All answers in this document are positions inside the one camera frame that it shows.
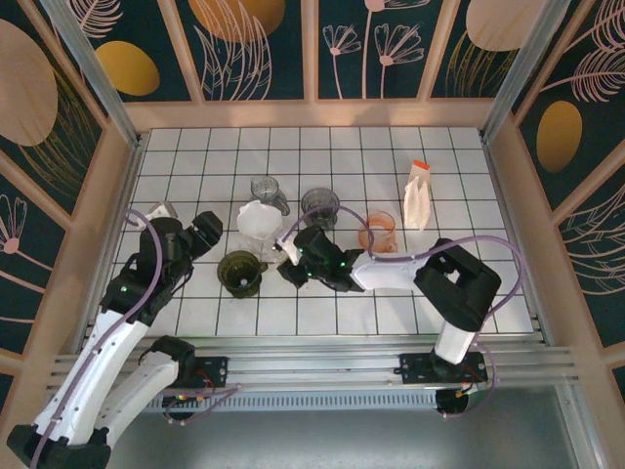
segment black mounting bracket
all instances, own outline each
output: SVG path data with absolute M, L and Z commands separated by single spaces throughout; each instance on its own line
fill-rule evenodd
M 458 364 L 439 358 L 434 351 L 423 354 L 402 354 L 394 374 L 401 375 L 403 384 L 471 383 L 488 381 L 488 373 L 480 352 L 469 352 Z

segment gray floor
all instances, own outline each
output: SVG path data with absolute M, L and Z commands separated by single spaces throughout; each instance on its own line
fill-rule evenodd
M 222 412 L 187 428 L 142 414 L 108 469 L 578 467 L 555 392 L 497 390 L 459 421 L 433 411 Z

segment glass pitcher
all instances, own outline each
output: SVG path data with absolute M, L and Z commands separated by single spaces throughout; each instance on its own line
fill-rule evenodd
M 286 203 L 286 195 L 280 190 L 280 185 L 271 176 L 254 176 L 250 183 L 251 200 L 260 200 L 265 205 L 277 208 L 283 217 L 291 213 Z

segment transparent cup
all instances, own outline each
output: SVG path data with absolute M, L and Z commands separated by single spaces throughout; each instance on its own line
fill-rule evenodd
M 302 212 L 307 213 L 322 205 L 339 205 L 341 201 L 336 193 L 326 188 L 314 188 L 307 191 L 302 197 Z M 336 209 L 316 211 L 304 219 L 307 227 L 320 227 L 324 231 L 334 228 L 338 220 Z
M 371 212 L 367 225 L 373 232 L 373 252 L 397 252 L 395 219 L 387 212 Z M 364 249 L 369 248 L 369 234 L 365 227 L 358 230 L 358 242 Z
M 271 176 L 254 176 L 250 183 L 251 200 L 260 200 L 265 205 L 277 208 L 283 217 L 291 213 L 286 203 L 286 195 L 280 190 L 280 184 Z

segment wallpaper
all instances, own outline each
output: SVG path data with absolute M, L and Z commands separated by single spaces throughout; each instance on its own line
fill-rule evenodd
M 0 150 L 72 213 L 102 128 L 17 2 L 0 10 Z
M 625 3 L 598 0 L 521 123 L 552 208 L 625 137 Z
M 64 230 L 0 176 L 0 349 L 21 354 Z
M 190 100 L 156 0 L 66 3 L 122 101 Z
M 4 404 L 9 398 L 9 391 L 13 384 L 13 376 L 10 374 L 0 373 L 0 415 L 2 415 L 2 409 Z
M 319 2 L 319 97 L 415 98 L 440 0 Z
M 612 372 L 614 373 L 616 385 L 621 392 L 621 398 L 623 398 L 623 403 L 625 403 L 625 366 L 615 368 Z
M 207 101 L 304 98 L 300 0 L 176 0 Z
M 525 83 L 525 86 L 523 86 L 521 92 L 519 93 L 517 100 L 512 104 L 512 112 L 516 113 L 519 107 L 521 106 L 523 100 L 525 99 L 525 96 L 527 96 L 527 92 L 529 92 L 529 89 L 534 84 L 534 80 L 536 79 L 536 76 L 538 75 L 540 70 L 543 69 L 543 66 L 545 66 L 545 62 L 549 59 L 549 56 L 551 56 L 551 53 L 554 50 L 554 47 L 556 47 L 556 44 L 558 44 L 560 37 L 563 35 L 563 32 L 566 29 L 566 26 L 568 25 L 568 22 L 570 21 L 571 17 L 575 13 L 575 10 L 577 10 L 577 7 L 579 6 L 580 2 L 581 0 L 570 0 L 570 3 L 568 4 L 568 8 L 566 9 L 566 13 L 564 14 L 564 19 L 560 23 L 560 26 L 558 27 L 556 32 L 554 32 L 554 35 L 551 38 L 551 41 L 549 41 L 547 48 L 543 52 L 543 55 L 540 61 L 538 61 L 538 64 L 532 71 L 531 75 L 529 75 L 529 78 L 527 78 L 527 82 Z
M 494 98 L 543 3 L 462 0 L 432 97 Z
M 560 232 L 604 347 L 625 341 L 625 166 Z

